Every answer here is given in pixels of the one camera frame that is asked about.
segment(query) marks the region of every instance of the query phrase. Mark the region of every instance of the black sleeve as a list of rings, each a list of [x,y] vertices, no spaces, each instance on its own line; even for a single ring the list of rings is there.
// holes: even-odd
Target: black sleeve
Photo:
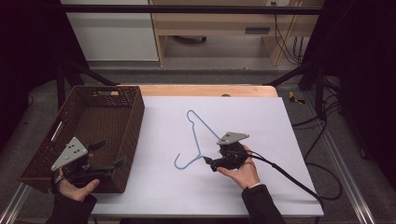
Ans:
[[[78,202],[58,193],[46,224],[87,224],[96,201],[91,194],[85,197],[84,202]]]
[[[286,223],[274,205],[265,185],[259,185],[252,189],[245,188],[242,192],[242,199],[247,207],[251,224]]]

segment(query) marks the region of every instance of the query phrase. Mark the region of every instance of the black cable on floor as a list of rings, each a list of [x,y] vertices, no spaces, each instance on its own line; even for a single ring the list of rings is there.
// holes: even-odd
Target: black cable on floor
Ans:
[[[310,166],[318,167],[319,169],[324,170],[325,172],[329,173],[330,175],[332,175],[332,177],[334,177],[335,181],[338,184],[338,193],[337,193],[336,196],[334,196],[334,197],[325,197],[325,196],[320,195],[321,199],[328,200],[328,201],[335,201],[335,200],[338,200],[338,199],[341,198],[341,196],[343,195],[343,186],[341,184],[340,179],[338,179],[337,176],[335,176],[335,174],[332,171],[330,171],[329,169],[325,168],[324,166],[315,164],[313,162],[305,162],[305,164],[306,165],[310,165]]]

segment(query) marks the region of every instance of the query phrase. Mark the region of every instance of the white cabinet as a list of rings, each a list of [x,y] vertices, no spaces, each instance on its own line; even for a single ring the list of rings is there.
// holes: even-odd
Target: white cabinet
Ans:
[[[147,5],[147,0],[62,0],[62,4]],[[67,13],[87,61],[158,61],[149,13]]]

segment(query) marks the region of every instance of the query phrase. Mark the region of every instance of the basket handle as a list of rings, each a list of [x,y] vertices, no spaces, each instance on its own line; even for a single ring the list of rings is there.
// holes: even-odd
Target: basket handle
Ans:
[[[62,129],[64,128],[64,122],[60,121],[58,124],[58,127],[55,130],[55,133],[52,135],[50,141],[55,142],[56,139],[58,138],[59,134],[62,132]]]

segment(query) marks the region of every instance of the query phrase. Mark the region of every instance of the floor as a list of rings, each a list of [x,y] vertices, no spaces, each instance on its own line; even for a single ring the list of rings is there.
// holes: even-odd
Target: floor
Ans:
[[[111,80],[121,83],[191,83],[191,84],[262,84],[286,74],[294,64],[283,60],[280,66],[270,64],[264,45],[257,37],[209,36],[205,43],[197,40],[170,38],[163,66],[149,63],[98,63],[92,68]],[[86,82],[95,81],[84,77]],[[314,117],[311,106],[314,91],[300,92],[296,88],[299,78],[295,77],[277,87],[284,99],[290,122],[297,123]],[[291,102],[290,91],[297,100],[305,104]],[[332,92],[325,91],[328,105],[336,103]],[[16,179],[35,153],[57,113],[56,86],[53,81],[31,92],[31,105],[15,133],[0,154],[0,208],[5,210],[16,191]],[[354,183],[369,208],[374,221],[362,220],[354,203],[356,198],[343,190],[335,201],[325,201],[325,216],[320,223],[396,223],[396,192],[381,174],[375,161],[364,160],[359,152],[350,128],[342,116],[342,108],[334,107],[328,115],[326,132],[333,140],[333,146],[342,156]],[[320,133],[320,121],[315,120],[302,128],[295,129],[295,135],[303,155],[312,146]],[[335,176],[337,164],[333,163],[329,150],[329,136],[319,138],[307,161],[321,164]],[[308,166],[314,185],[321,195],[333,197],[338,192],[334,178],[315,166]],[[32,189],[17,217],[17,222],[40,223],[50,214],[52,197]],[[289,223],[313,223],[310,219],[288,219]]]

